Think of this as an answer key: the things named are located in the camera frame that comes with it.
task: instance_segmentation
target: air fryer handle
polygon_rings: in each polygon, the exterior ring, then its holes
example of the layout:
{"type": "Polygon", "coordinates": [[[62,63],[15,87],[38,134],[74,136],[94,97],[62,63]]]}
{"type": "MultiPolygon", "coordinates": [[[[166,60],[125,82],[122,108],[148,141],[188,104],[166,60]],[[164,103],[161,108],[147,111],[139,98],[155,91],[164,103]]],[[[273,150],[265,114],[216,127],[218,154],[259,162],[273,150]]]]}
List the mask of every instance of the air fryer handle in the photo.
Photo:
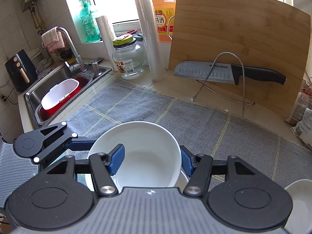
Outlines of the air fryer handle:
{"type": "Polygon", "coordinates": [[[20,68],[20,73],[21,73],[21,76],[23,77],[23,79],[24,79],[24,81],[25,81],[25,83],[29,83],[30,82],[30,80],[29,80],[29,77],[27,76],[27,74],[26,74],[26,72],[25,72],[25,70],[24,70],[24,68],[20,68]]]}
{"type": "MultiPolygon", "coordinates": [[[[236,85],[238,85],[239,77],[243,75],[241,65],[231,64],[231,68],[234,82],[236,85]]],[[[262,82],[276,82],[280,84],[284,84],[286,82],[286,76],[269,68],[244,66],[244,70],[245,76],[253,80],[262,82]]]]}

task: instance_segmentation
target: faucet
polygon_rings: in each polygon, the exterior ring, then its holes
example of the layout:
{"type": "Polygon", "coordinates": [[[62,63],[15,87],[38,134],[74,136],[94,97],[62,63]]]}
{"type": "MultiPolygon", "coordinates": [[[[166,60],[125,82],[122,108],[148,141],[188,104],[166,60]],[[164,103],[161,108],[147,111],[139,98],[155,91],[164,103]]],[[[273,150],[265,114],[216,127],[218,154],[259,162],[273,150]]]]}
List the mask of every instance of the faucet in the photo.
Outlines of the faucet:
{"type": "Polygon", "coordinates": [[[67,42],[68,42],[68,44],[69,44],[69,46],[71,48],[71,51],[72,51],[72,53],[73,53],[73,55],[75,57],[76,63],[72,64],[70,66],[70,68],[72,67],[72,69],[75,72],[85,72],[87,70],[87,68],[85,67],[84,62],[82,61],[81,56],[78,54],[77,49],[75,48],[74,43],[72,42],[71,37],[69,36],[69,34],[66,31],[66,29],[64,29],[63,27],[57,27],[57,31],[64,33],[64,35],[65,35],[65,37],[67,39],[67,42]]]}

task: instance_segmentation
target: stainless steel sink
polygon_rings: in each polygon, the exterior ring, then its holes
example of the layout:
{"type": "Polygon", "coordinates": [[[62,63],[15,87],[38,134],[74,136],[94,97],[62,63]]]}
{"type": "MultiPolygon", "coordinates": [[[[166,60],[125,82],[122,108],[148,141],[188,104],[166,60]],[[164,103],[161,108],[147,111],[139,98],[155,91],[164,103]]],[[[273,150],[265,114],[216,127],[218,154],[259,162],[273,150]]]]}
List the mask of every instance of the stainless steel sink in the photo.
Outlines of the stainless steel sink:
{"type": "Polygon", "coordinates": [[[66,66],[65,63],[58,66],[55,70],[51,72],[51,76],[43,78],[37,82],[33,87],[31,87],[24,95],[27,111],[32,122],[34,129],[39,127],[47,126],[60,112],[62,112],[70,103],[72,103],[79,95],[81,95],[86,89],[97,82],[100,78],[105,76],[110,72],[111,68],[100,67],[102,74],[94,78],[94,72],[91,67],[88,67],[83,73],[72,73],[71,70],[66,66]],[[79,81],[82,89],[68,100],[57,112],[52,116],[47,114],[41,106],[41,100],[49,92],[49,90],[56,84],[62,81],[74,78],[79,81]]]}

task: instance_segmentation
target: countertop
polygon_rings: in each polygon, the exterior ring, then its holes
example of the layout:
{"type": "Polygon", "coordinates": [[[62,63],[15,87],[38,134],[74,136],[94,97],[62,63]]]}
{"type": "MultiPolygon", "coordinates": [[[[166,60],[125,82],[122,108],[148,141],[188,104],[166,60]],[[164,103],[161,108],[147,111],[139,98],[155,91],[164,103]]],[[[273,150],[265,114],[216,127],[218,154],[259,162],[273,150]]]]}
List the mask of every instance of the countertop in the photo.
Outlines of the countertop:
{"type": "MultiPolygon", "coordinates": [[[[110,67],[109,61],[103,61],[101,66],[110,67]]],[[[129,82],[138,84],[146,88],[152,88],[161,93],[171,95],[177,98],[191,100],[194,94],[198,91],[200,84],[193,79],[181,78],[173,76],[173,72],[168,70],[165,74],[165,79],[161,82],[153,82],[151,79],[149,67],[145,68],[143,75],[138,78],[129,80],[129,82]]],[[[80,109],[85,103],[87,103],[92,97],[94,97],[100,90],[106,87],[108,84],[112,83],[116,78],[121,79],[121,74],[119,72],[110,72],[101,78],[98,82],[92,85],[87,89],[82,95],[80,95],[73,103],[71,103],[64,111],[62,111],[50,124],[55,124],[61,121],[65,121],[70,117],[74,112],[80,109]]],[[[209,84],[209,86],[219,94],[222,94],[226,97],[242,100],[242,97],[221,89],[217,86],[209,84]]],[[[206,88],[203,88],[201,93],[196,98],[198,103],[209,105],[227,112],[230,112],[234,115],[241,116],[242,104],[235,103],[230,100],[224,99],[220,96],[217,96],[213,92],[209,91],[206,88]]],[[[18,95],[18,106],[21,115],[21,121],[23,124],[24,132],[33,130],[31,121],[28,116],[26,103],[24,99],[24,93],[18,95]]],[[[255,106],[245,106],[245,115],[244,118],[252,121],[268,130],[273,131],[274,133],[279,134],[280,136],[295,142],[297,144],[303,145],[303,143],[298,139],[290,130],[291,125],[284,121],[284,118],[273,111],[255,104],[255,106]]]]}

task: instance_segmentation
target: gray towel with yellow stripes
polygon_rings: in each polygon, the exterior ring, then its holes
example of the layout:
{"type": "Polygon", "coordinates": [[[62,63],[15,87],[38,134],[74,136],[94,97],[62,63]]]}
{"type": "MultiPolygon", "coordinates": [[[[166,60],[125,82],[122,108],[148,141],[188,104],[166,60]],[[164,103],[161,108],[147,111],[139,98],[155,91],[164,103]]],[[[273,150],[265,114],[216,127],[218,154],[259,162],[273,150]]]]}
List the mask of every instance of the gray towel with yellow stripes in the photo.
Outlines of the gray towel with yellow stripes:
{"type": "MultiPolygon", "coordinates": [[[[246,119],[116,79],[68,120],[79,136],[97,139],[128,121],[157,123],[193,154],[226,160],[236,155],[285,187],[312,179],[312,152],[246,119]]],[[[72,152],[85,159],[88,152],[72,152]]],[[[224,181],[214,176],[211,187],[224,181]]]]}

